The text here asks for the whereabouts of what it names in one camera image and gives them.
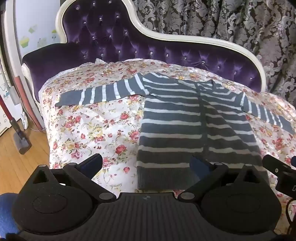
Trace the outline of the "red grey vacuum cleaner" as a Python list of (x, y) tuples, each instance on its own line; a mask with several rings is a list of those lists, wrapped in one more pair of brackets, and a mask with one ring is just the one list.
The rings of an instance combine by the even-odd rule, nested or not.
[(2, 99), (2, 97), (0, 97), (0, 103), (1, 103), (1, 107), (2, 107), (6, 117), (8, 118), (11, 126), (15, 130), (13, 138), (14, 138), (14, 143), (16, 145), (16, 149), (18, 150), (18, 152), (21, 155), (24, 155), (31, 148), (32, 144), (31, 144), (30, 140), (28, 139), (28, 137), (26, 136), (26, 134), (20, 129), (20, 126), (16, 122), (14, 117), (11, 115), (11, 113), (10, 113), (9, 109), (6, 107), (6, 104), (5, 104), (4, 100)]

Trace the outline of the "white cabinet with stickers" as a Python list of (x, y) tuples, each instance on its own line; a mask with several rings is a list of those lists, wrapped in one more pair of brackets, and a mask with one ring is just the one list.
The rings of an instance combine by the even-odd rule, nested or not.
[(5, 108), (9, 109), (8, 104), (10, 100), (10, 94), (8, 92), (8, 88), (10, 86), (8, 85), (7, 79), (6, 79), (6, 71), (4, 69), (4, 63), (3, 63), (3, 56), (1, 53), (1, 99), (4, 102), (4, 107), (1, 106), (1, 135), (11, 127), (8, 115), (4, 111)]

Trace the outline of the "purple tufted white-framed sofa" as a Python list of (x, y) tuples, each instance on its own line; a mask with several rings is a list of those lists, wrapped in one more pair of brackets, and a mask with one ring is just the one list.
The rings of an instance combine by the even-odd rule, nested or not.
[(221, 39), (157, 33), (139, 20), (132, 1), (65, 1), (55, 18), (59, 43), (23, 56), (22, 72), (34, 101), (43, 84), (61, 71), (101, 59), (153, 59), (196, 67), (243, 84), (266, 89), (260, 61), (247, 49)]

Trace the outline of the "grey white striped sweater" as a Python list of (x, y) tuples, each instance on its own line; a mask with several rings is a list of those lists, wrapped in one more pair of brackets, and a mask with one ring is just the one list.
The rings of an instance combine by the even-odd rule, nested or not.
[(178, 80), (159, 73), (61, 94), (57, 106), (94, 104), (132, 95), (144, 97), (137, 187), (184, 190), (198, 180), (192, 156), (209, 162), (262, 165), (260, 149), (246, 118), (251, 114), (294, 134), (290, 122), (244, 92), (235, 93), (213, 80)]

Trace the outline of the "floral bed cover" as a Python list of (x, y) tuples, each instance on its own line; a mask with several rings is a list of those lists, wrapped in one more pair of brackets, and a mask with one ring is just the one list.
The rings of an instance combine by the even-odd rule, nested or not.
[(266, 106), (295, 124), (295, 108), (280, 97), (267, 92), (257, 93), (200, 68), (159, 60), (130, 59), (116, 63), (97, 60), (58, 73), (39, 92), (50, 146), (50, 168), (62, 168), (71, 162), (80, 163), (99, 153), (103, 157), (103, 166), (93, 181), (116, 195), (137, 192), (136, 153), (144, 98), (131, 96), (107, 103), (61, 108), (56, 108), (55, 104), (64, 92), (110, 84), (136, 73), (150, 72), (180, 80), (214, 80), (236, 93), (245, 92), (251, 101)]

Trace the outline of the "grey damask curtain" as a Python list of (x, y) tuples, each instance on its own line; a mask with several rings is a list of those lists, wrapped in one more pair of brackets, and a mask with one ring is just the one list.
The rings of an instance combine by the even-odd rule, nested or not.
[(267, 90), (295, 103), (295, 7), (288, 1), (135, 1), (139, 20), (160, 33), (241, 45), (262, 63)]

